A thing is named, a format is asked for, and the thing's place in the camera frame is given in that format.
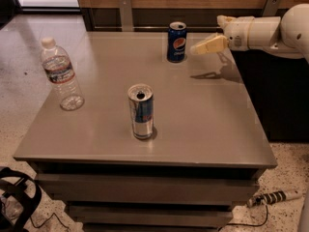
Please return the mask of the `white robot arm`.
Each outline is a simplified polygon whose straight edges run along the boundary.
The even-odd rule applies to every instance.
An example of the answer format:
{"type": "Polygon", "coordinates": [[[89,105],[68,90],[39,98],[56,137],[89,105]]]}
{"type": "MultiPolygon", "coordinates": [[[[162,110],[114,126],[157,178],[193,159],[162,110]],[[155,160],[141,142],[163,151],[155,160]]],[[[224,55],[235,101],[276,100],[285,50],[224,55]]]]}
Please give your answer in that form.
{"type": "Polygon", "coordinates": [[[290,8],[283,17],[219,15],[222,34],[214,33],[190,48],[194,55],[233,51],[262,50],[270,55],[304,58],[309,62],[309,5],[290,8]]]}

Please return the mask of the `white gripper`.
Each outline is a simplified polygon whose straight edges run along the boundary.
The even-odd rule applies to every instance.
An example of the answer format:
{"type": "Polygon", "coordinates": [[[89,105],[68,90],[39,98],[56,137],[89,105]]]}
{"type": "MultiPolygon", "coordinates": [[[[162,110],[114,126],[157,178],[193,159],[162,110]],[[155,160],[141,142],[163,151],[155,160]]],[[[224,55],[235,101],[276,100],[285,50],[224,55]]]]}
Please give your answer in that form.
{"type": "Polygon", "coordinates": [[[217,24],[224,29],[224,35],[211,34],[204,40],[196,43],[190,48],[193,55],[202,55],[223,51],[228,47],[231,50],[248,50],[248,31],[250,18],[219,15],[217,24]]]}

